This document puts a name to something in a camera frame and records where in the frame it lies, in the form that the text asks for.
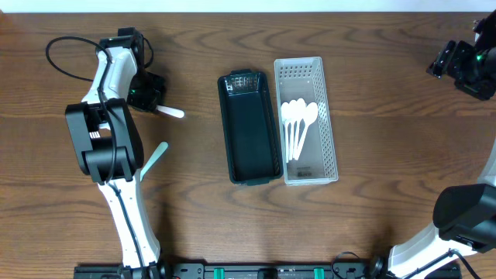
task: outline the black tray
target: black tray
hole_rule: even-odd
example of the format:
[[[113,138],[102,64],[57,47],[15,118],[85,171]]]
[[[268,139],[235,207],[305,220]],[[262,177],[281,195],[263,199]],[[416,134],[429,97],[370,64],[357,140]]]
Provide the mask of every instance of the black tray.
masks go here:
[[[257,185],[281,177],[281,147],[265,74],[232,71],[217,85],[231,181]]]

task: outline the green tape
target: green tape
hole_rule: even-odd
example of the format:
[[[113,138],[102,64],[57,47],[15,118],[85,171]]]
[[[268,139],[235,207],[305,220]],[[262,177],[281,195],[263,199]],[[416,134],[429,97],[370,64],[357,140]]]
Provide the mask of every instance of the green tape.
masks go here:
[[[315,268],[313,270],[313,274],[314,274],[314,278],[315,279],[325,279],[325,275],[324,275],[324,269],[323,268]]]
[[[223,268],[214,268],[214,279],[224,279]]]

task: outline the spoon handle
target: spoon handle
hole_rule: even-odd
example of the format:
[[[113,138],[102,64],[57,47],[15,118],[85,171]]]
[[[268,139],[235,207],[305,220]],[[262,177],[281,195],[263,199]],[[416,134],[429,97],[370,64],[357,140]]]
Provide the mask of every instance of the spoon handle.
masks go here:
[[[286,121],[284,123],[284,139],[286,141],[286,163],[289,162],[289,144],[288,144],[288,125],[289,125],[289,121]]]
[[[308,131],[308,125],[305,123],[305,128],[303,129],[300,143],[298,144],[296,154],[294,155],[295,160],[298,160],[300,158],[301,150],[303,149],[303,143],[305,143],[305,138],[307,136],[307,131]]]
[[[300,123],[301,120],[296,122],[296,130],[294,131],[294,146],[293,146],[293,157],[296,159],[296,152],[298,150],[298,137],[300,137]]]
[[[295,148],[295,123],[296,122],[291,122],[291,131],[289,132],[289,160],[293,160],[293,151]]]

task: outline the wood grain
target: wood grain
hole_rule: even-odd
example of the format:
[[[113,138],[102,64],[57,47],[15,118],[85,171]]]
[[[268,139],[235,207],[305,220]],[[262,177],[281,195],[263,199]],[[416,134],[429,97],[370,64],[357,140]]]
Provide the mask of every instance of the wood grain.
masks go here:
[[[69,278],[81,263],[118,263],[108,206],[78,169],[64,119],[89,84],[56,72],[57,36],[97,41],[136,26],[155,49],[182,120],[133,112],[148,157],[170,150],[143,183],[164,252],[208,262],[370,257],[424,228],[445,187],[472,184],[496,134],[494,101],[455,91],[426,67],[447,40],[471,40],[474,13],[0,15],[0,277]],[[90,46],[60,43],[56,63],[92,78]],[[320,56],[339,181],[289,188],[229,182],[218,77],[274,60]],[[496,254],[471,257],[496,277]]]

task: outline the perforated basket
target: perforated basket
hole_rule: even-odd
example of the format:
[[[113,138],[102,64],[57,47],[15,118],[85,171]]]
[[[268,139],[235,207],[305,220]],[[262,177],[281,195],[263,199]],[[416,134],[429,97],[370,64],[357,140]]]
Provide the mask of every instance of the perforated basket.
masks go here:
[[[284,180],[287,185],[327,184],[338,180],[331,119],[327,103],[326,81],[322,58],[277,59],[274,62],[277,110],[281,131]],[[306,104],[319,107],[317,120],[308,127],[305,143],[298,160],[286,163],[284,123],[281,104],[303,98]],[[300,135],[305,125],[301,122]]]

